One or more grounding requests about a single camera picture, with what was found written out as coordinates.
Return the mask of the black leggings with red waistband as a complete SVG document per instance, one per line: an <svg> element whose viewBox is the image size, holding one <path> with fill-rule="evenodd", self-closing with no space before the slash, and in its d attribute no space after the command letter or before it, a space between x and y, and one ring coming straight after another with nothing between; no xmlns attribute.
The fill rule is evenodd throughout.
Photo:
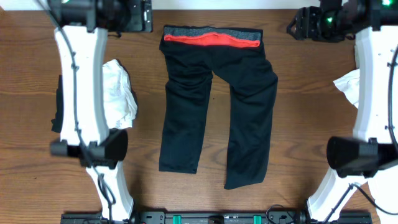
<svg viewBox="0 0 398 224"><path fill-rule="evenodd" d="M263 182L278 86L263 31L165 26L159 49L168 75L159 170L195 174L209 107L224 106L229 118L225 189Z"/></svg>

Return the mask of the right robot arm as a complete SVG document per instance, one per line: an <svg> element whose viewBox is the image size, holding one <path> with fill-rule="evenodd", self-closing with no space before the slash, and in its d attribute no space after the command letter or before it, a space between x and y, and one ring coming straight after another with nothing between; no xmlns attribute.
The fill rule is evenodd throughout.
<svg viewBox="0 0 398 224"><path fill-rule="evenodd" d="M381 223L397 222L397 2L322 1L299 9L287 26L297 40L355 41L359 68L356 122L350 138L332 137L328 171L294 223L371 223L344 206L367 184Z"/></svg>

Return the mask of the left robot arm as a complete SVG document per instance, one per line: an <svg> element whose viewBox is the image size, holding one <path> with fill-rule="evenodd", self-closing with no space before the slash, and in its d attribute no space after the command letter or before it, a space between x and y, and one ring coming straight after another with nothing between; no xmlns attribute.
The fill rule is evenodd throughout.
<svg viewBox="0 0 398 224"><path fill-rule="evenodd" d="M123 171L128 135L106 124L103 61L111 32L151 32L152 3L145 0L48 1L62 66L63 123L50 145L55 156L75 157L92 178L98 213L65 213L62 223L139 223Z"/></svg>

